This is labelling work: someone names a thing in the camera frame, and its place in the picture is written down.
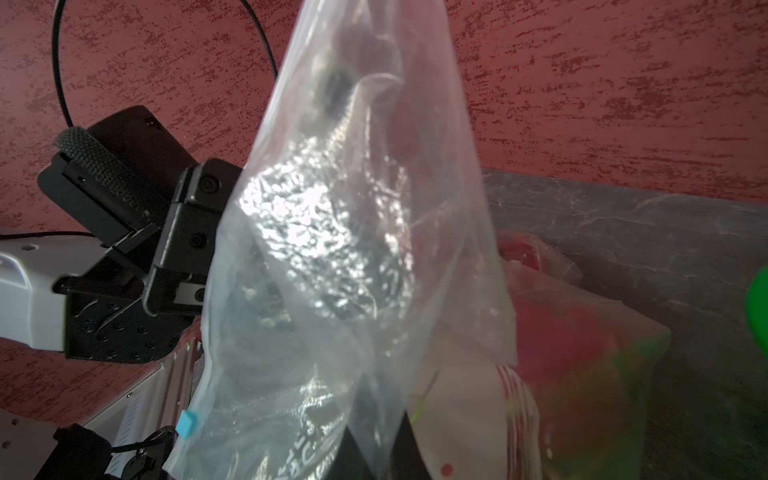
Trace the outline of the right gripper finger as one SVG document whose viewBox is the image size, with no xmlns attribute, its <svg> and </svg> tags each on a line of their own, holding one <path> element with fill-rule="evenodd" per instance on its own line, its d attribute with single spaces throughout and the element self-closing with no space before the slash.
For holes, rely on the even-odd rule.
<svg viewBox="0 0 768 480">
<path fill-rule="evenodd" d="M 328 479 L 429 479 L 400 399 L 358 389 Z"/>
</svg>

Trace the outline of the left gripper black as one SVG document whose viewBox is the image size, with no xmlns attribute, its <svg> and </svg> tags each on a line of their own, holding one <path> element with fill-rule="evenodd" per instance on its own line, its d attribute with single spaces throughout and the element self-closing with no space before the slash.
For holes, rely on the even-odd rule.
<svg viewBox="0 0 768 480">
<path fill-rule="evenodd" d="M 104 247 L 66 299 L 64 354 L 124 364 L 170 353 L 202 312 L 216 230 L 241 170 L 196 161 L 143 106 L 72 127 L 37 179 Z"/>
</svg>

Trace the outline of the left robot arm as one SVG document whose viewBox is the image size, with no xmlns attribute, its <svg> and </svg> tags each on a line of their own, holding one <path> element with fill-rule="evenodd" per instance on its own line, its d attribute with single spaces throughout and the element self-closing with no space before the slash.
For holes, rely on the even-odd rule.
<svg viewBox="0 0 768 480">
<path fill-rule="evenodd" d="M 1 237 L 1 335 L 74 360 L 169 358 L 85 424 L 1 415 L 5 479 L 163 479 L 200 350 L 182 336 L 201 315 L 216 229 L 240 168 L 196 161 L 142 106 L 71 127 L 38 176 L 77 232 Z M 133 422 L 107 434 L 108 414 Z"/>
</svg>

